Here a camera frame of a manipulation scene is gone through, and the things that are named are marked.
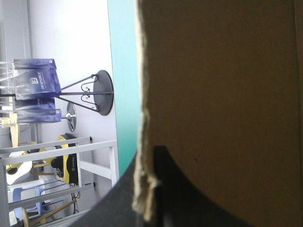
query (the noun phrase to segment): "black metal stand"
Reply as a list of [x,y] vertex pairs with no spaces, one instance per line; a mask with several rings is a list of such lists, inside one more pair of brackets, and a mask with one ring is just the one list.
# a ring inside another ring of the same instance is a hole
[[[82,80],[79,80],[77,82],[74,82],[68,86],[63,87],[61,90],[65,90],[69,87],[72,87],[76,84],[79,84],[85,80],[95,78],[93,82],[84,83],[81,85],[81,89],[83,92],[61,92],[59,97],[56,97],[58,99],[61,99],[63,101],[66,101],[68,103],[72,103],[74,105],[81,106],[83,108],[86,108],[88,110],[97,112],[103,116],[108,115],[113,107],[114,102],[114,87],[112,79],[109,75],[109,73],[105,70],[100,70],[97,74],[93,74],[89,77],[86,77]],[[84,87],[86,84],[93,83],[93,91],[90,91],[90,88]],[[81,95],[81,101],[89,104],[93,104],[93,107],[88,107],[85,105],[82,105],[80,103],[73,102],[69,99],[62,98],[61,96],[77,96]],[[15,97],[15,94],[0,94],[0,97]],[[88,102],[83,100],[83,98],[86,96],[86,99],[90,98],[90,96],[93,96],[94,102]]]

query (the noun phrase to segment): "white metal frame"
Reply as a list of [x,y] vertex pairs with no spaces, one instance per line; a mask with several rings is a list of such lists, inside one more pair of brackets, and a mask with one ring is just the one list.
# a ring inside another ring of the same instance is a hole
[[[81,180],[81,169],[90,171],[99,176],[110,179],[112,182],[112,186],[114,186],[119,178],[119,167],[118,167],[118,155],[117,155],[117,141],[110,140],[104,142],[96,142],[91,143],[91,137],[83,137],[77,139],[68,140],[68,143],[75,143],[76,146],[62,149],[52,149],[44,152],[37,152],[17,157],[8,157],[11,152],[17,152],[22,150],[36,149],[36,148],[48,148],[66,144],[66,140],[48,142],[48,143],[39,143],[33,145],[26,145],[15,148],[4,148],[0,149],[0,220],[1,226],[9,227],[9,211],[13,210],[17,207],[27,207],[30,205],[34,205],[36,202],[49,200],[52,198],[61,197],[64,195],[68,195],[71,193],[76,193],[79,191],[83,191],[86,189],[90,189],[94,187],[93,183],[82,184]],[[109,148],[109,160],[110,160],[110,168],[97,165],[94,163],[81,161],[80,153],[85,151],[92,151],[96,149]],[[8,203],[8,190],[7,190],[7,182],[6,182],[6,165],[15,164],[15,163],[23,163],[27,161],[35,161],[40,159],[45,159],[49,157],[56,157],[62,155],[69,154],[77,154],[77,167],[78,167],[78,179],[79,186],[75,186],[72,188],[60,190],[57,192],[48,193],[41,196],[36,196],[30,199],[21,200],[17,202]]]

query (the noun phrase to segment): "metal pole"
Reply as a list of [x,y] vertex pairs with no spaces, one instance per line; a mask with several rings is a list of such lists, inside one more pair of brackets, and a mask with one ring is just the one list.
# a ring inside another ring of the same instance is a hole
[[85,109],[92,110],[92,111],[94,111],[94,112],[99,113],[98,110],[94,110],[94,109],[92,109],[92,108],[89,108],[89,107],[87,107],[87,106],[81,105],[81,104],[76,103],[76,102],[73,102],[73,101],[71,101],[71,100],[68,100],[68,99],[65,99],[65,98],[61,98],[61,97],[57,97],[57,98],[58,98],[58,99],[61,99],[61,100],[63,100],[63,101],[65,101],[65,102],[72,103],[72,104],[81,106],[81,107],[83,107],[83,108],[85,108]]
[[16,97],[16,94],[0,94],[0,97]]
[[6,167],[0,166],[0,225],[9,227],[8,188],[6,184]]
[[45,200],[58,198],[58,197],[61,197],[61,196],[64,196],[64,195],[70,195],[71,193],[77,193],[77,192],[80,192],[80,191],[83,191],[83,190],[92,189],[92,188],[94,188],[94,186],[95,186],[95,183],[87,183],[87,184],[82,185],[82,187],[75,186],[75,187],[71,187],[71,188],[68,188],[68,189],[63,189],[63,190],[60,190],[60,191],[35,196],[35,197],[25,199],[25,200],[10,202],[9,204],[7,204],[8,205],[7,210],[13,210],[13,209],[18,208],[18,207],[29,207],[31,205],[34,205],[36,202],[42,202],[42,201],[45,201]]
[[79,84],[79,83],[81,83],[81,82],[83,82],[83,81],[85,81],[85,80],[87,80],[87,79],[89,79],[89,78],[93,78],[93,77],[95,77],[95,76],[96,76],[96,74],[93,74],[93,75],[91,75],[91,76],[89,76],[89,77],[86,77],[86,78],[84,78],[84,79],[82,79],[82,80],[79,80],[79,81],[77,81],[77,82],[74,82],[74,83],[72,83],[72,84],[70,84],[70,85],[68,85],[68,86],[66,86],[66,87],[64,87],[64,88],[61,88],[61,90],[67,89],[67,88],[69,88],[69,87],[71,87],[71,86],[74,86],[74,85],[76,85],[76,84]]
[[96,92],[61,92],[61,96],[76,96],[76,95],[111,95],[112,91],[96,91]]

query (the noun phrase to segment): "wooden stool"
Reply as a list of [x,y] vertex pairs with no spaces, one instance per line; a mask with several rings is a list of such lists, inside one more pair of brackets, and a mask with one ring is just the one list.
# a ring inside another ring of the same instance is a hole
[[51,212],[47,213],[47,214],[44,214],[42,215],[41,217],[33,220],[33,221],[29,221],[28,219],[28,214],[27,214],[27,211],[25,208],[22,209],[22,219],[23,219],[23,222],[24,222],[24,227],[32,227],[38,223],[40,224],[45,224],[46,223],[46,219],[49,218],[50,216],[54,215],[55,213],[58,213],[59,211],[63,210],[64,208],[70,206],[71,204],[75,203],[76,202],[76,199],[52,210]]

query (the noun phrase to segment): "torn cardboard edge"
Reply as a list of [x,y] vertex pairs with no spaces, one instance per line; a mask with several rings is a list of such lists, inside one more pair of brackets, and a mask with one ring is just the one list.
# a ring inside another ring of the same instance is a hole
[[143,28],[142,0],[135,1],[135,23],[137,37],[137,58],[141,100],[141,124],[138,133],[138,149],[134,170],[134,200],[133,209],[143,214],[144,220],[153,222],[155,217],[154,189],[159,185],[154,169],[153,156],[149,143],[150,115],[147,108],[149,85],[148,62],[146,61],[146,36]]

